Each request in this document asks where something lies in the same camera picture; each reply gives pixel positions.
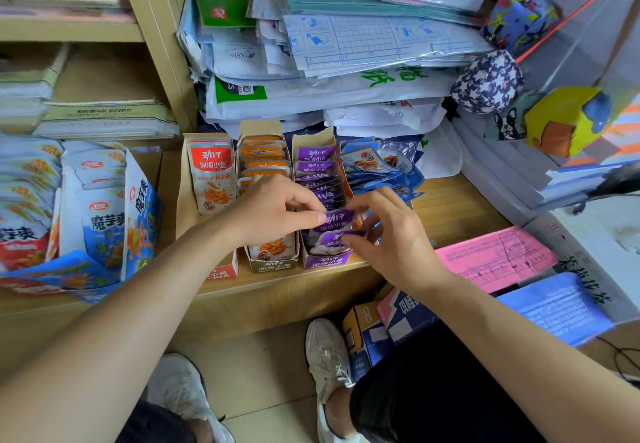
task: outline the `shoe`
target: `shoe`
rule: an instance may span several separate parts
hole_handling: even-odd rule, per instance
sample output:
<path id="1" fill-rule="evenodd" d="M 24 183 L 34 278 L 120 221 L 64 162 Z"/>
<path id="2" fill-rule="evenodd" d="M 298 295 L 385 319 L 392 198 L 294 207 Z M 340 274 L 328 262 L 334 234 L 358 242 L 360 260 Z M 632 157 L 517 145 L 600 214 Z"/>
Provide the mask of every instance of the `shoe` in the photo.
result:
<path id="1" fill-rule="evenodd" d="M 198 368 L 184 355 L 163 355 L 147 384 L 147 401 L 176 413 L 182 419 L 208 421 L 215 443 L 235 443 L 231 432 L 213 414 L 204 380 Z"/>
<path id="2" fill-rule="evenodd" d="M 309 372 L 316 381 L 318 440 L 320 443 L 359 441 L 359 435 L 350 440 L 334 435 L 324 414 L 324 405 L 336 389 L 353 386 L 349 353 L 342 335 L 326 318 L 313 320 L 307 328 L 305 351 Z"/>

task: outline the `red oval logo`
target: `red oval logo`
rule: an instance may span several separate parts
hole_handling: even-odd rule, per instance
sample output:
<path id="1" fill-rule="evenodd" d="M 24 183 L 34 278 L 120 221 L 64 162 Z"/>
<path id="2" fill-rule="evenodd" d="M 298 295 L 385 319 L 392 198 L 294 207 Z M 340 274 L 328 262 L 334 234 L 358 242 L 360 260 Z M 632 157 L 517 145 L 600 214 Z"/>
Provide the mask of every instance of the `red oval logo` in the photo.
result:
<path id="1" fill-rule="evenodd" d="M 84 168 L 102 168 L 104 166 L 104 163 L 102 163 L 101 161 L 85 161 L 82 162 L 81 165 Z"/>
<path id="2" fill-rule="evenodd" d="M 91 210 L 92 212 L 107 210 L 108 208 L 109 208 L 109 204 L 106 202 L 93 202 L 89 206 L 89 210 Z"/>

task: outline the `white string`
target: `white string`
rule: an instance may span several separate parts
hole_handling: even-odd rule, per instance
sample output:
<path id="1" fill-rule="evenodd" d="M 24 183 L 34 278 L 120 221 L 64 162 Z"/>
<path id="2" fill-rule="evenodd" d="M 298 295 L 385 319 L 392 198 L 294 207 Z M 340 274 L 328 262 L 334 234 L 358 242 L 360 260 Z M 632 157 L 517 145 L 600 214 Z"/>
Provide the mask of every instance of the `white string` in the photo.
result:
<path id="1" fill-rule="evenodd" d="M 554 70 L 552 72 L 552 74 L 549 76 L 549 78 L 547 79 L 547 81 L 545 82 L 545 84 L 542 86 L 542 88 L 540 89 L 540 92 L 546 92 L 549 85 L 551 85 L 551 82 L 553 82 L 553 80 L 556 78 L 556 75 L 558 74 L 558 72 L 560 72 L 560 69 L 562 68 L 562 66 L 564 65 L 564 63 L 569 59 L 569 56 L 575 51 L 576 48 L 578 48 L 578 45 L 580 45 L 580 42 L 582 41 L 582 39 L 584 38 L 584 36 L 587 34 L 587 31 L 589 29 L 589 26 L 594 22 L 594 20 L 596 20 L 597 17 L 599 17 L 600 13 L 602 13 L 602 11 L 604 10 L 604 8 L 607 7 L 607 5 L 611 2 L 612 0 L 605 0 L 604 3 L 602 4 L 602 6 L 600 7 L 599 10 L 596 11 L 596 13 L 593 14 L 593 16 L 591 18 L 589 18 L 589 20 L 587 21 L 587 23 L 585 24 L 585 26 L 582 27 L 582 30 L 580 31 L 580 34 L 578 35 L 578 38 L 576 38 L 573 42 L 573 44 L 571 45 L 571 47 L 569 47 L 569 50 L 567 51 L 567 53 L 564 55 L 563 59 L 560 61 L 560 63 L 558 64 L 558 66 L 556 67 L 556 70 Z"/>

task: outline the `blue patterned ball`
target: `blue patterned ball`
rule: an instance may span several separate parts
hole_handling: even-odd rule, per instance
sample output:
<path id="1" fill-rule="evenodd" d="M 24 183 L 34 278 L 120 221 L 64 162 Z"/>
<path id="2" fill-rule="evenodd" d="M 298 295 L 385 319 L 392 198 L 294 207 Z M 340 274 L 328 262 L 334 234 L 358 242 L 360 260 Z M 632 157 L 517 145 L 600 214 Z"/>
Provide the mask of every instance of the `blue patterned ball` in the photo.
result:
<path id="1" fill-rule="evenodd" d="M 524 87 L 516 61 L 506 50 L 496 50 L 471 62 L 451 87 L 452 98 L 470 112 L 501 112 Z"/>

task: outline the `ankle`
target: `ankle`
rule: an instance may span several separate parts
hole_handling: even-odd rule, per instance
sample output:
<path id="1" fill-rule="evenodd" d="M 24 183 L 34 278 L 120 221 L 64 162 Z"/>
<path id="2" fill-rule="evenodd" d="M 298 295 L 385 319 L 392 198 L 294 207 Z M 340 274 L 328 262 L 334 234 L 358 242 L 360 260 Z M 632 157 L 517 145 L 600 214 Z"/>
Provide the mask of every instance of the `ankle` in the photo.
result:
<path id="1" fill-rule="evenodd" d="M 334 435 L 345 440 L 354 438 L 358 434 L 351 422 L 349 412 L 351 391 L 350 387 L 336 389 L 324 405 L 324 415 L 329 429 Z"/>
<path id="2" fill-rule="evenodd" d="M 213 439 L 213 429 L 204 419 L 187 419 L 185 421 L 196 437 L 196 443 L 218 443 Z"/>

